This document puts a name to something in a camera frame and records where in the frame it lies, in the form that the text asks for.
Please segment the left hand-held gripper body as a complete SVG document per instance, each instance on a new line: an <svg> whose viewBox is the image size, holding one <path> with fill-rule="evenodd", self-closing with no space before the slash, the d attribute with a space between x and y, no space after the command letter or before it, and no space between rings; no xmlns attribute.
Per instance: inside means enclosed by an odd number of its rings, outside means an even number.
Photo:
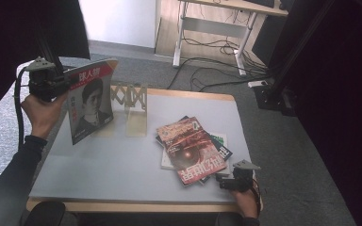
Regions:
<svg viewBox="0 0 362 226"><path fill-rule="evenodd" d="M29 91L45 102L51 102L70 87L70 78L54 63L38 56L25 70L29 72Z"/></svg>

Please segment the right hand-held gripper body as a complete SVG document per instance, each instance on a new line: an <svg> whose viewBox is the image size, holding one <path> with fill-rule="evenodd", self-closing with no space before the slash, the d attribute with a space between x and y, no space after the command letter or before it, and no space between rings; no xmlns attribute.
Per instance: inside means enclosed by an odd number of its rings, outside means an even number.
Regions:
<svg viewBox="0 0 362 226"><path fill-rule="evenodd" d="M243 159L233 165L233 178L225 180L232 185L231 190L244 192L253 187L254 171L259 170L259 166Z"/></svg>

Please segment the portrait cover magazine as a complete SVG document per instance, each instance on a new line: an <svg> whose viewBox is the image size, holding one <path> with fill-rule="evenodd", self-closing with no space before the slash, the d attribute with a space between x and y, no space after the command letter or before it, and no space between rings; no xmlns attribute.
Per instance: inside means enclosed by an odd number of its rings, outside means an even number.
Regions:
<svg viewBox="0 0 362 226"><path fill-rule="evenodd" d="M67 99L73 145L113 120L110 83L117 64L117 59L108 58L65 73L79 78Z"/></svg>

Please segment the dark sci-fi magazine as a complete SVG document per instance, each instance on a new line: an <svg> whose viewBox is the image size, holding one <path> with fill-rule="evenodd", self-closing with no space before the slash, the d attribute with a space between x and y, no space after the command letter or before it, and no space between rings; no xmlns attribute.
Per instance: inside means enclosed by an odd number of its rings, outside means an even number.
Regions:
<svg viewBox="0 0 362 226"><path fill-rule="evenodd" d="M229 164L229 158L232 155L232 152L228 150L227 136L225 134L219 133L210 133L210 135L217 141L216 146L219 149L219 152L224 158L226 164ZM163 150L162 152L161 167L164 170L174 170L173 163L171 162L170 157L167 155L166 150Z"/></svg>

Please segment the beige expandable book rack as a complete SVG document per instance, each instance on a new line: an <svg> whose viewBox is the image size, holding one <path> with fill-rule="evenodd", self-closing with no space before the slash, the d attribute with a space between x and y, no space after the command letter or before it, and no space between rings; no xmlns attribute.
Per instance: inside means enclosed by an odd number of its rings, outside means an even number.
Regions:
<svg viewBox="0 0 362 226"><path fill-rule="evenodd" d="M147 86L116 85L110 89L111 102L123 106L125 134L128 137L147 135Z"/></svg>

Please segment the person's right hand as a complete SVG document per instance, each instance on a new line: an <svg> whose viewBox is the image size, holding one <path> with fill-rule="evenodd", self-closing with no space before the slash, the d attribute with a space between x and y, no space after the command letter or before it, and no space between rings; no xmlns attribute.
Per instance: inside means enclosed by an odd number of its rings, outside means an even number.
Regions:
<svg viewBox="0 0 362 226"><path fill-rule="evenodd" d="M245 218L258 218L256 194L253 189L244 192L231 191L231 195L236 200L236 204Z"/></svg>

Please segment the person's left hand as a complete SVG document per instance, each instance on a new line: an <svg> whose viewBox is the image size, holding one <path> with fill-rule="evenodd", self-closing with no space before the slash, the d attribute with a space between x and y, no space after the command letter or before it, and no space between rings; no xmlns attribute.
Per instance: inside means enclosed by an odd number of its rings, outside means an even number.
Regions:
<svg viewBox="0 0 362 226"><path fill-rule="evenodd" d="M31 122L31 135L47 139L57 123L68 93L58 96L53 102L45 102L29 94L21 103L22 109Z"/></svg>

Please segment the dark curtain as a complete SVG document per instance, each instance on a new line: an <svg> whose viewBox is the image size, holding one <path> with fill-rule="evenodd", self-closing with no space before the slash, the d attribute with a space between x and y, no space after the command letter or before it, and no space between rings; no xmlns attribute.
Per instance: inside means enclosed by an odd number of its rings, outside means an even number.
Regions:
<svg viewBox="0 0 362 226"><path fill-rule="evenodd" d="M0 0L0 100L17 67L41 55L39 35L59 57L90 56L78 0Z"/></svg>
<svg viewBox="0 0 362 226"><path fill-rule="evenodd" d="M307 46L298 118L362 226L362 0L333 0Z"/></svg>

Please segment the white power strip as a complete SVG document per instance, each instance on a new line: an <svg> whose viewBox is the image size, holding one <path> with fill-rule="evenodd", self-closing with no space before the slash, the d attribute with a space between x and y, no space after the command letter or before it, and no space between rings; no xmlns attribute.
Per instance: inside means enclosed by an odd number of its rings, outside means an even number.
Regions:
<svg viewBox="0 0 362 226"><path fill-rule="evenodd" d="M265 80L248 82L249 88L262 87L262 86L268 86L268 85L269 85L268 82Z"/></svg>

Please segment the person's leg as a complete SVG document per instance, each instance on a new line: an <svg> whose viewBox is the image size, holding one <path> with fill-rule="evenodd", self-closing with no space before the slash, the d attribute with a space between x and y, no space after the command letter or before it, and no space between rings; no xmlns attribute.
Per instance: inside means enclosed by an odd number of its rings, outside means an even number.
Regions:
<svg viewBox="0 0 362 226"><path fill-rule="evenodd" d="M59 226L65 212L62 202L40 202L32 209L24 226Z"/></svg>

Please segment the white-legged wooden desk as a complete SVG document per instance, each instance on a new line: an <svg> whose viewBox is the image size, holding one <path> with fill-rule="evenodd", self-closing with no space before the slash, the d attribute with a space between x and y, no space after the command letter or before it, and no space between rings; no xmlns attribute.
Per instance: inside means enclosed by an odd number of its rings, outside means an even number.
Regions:
<svg viewBox="0 0 362 226"><path fill-rule="evenodd" d="M181 41L185 30L197 31L213 35L222 35L226 37L242 38L238 50L233 52L237 68L239 69L240 76L246 76L247 71L244 68L242 62L242 53L247 44L247 40L253 30L255 20L258 14L271 15L278 17L287 17L288 11L286 9L280 9L281 1L274 0L274 6L272 8L261 6L256 3L252 3L245 0L179 0L181 2L181 12L178 19L179 29L178 38L175 44L173 54L173 66L180 66L181 57ZM251 12L251 17L248 20L247 25L228 24L222 22L209 21L206 19L198 19L187 17L187 4L201 4L205 6L227 8L235 10L243 10Z"/></svg>

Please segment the black slanted frame stand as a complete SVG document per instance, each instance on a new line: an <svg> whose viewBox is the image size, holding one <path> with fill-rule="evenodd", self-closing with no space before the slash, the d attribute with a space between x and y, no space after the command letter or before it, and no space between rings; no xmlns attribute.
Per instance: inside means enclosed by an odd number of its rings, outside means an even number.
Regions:
<svg viewBox="0 0 362 226"><path fill-rule="evenodd" d="M280 0L287 17L268 16L257 36L253 51L268 67L272 85L254 89L261 109L289 111L284 91L303 66L308 43L314 39L335 0Z"/></svg>

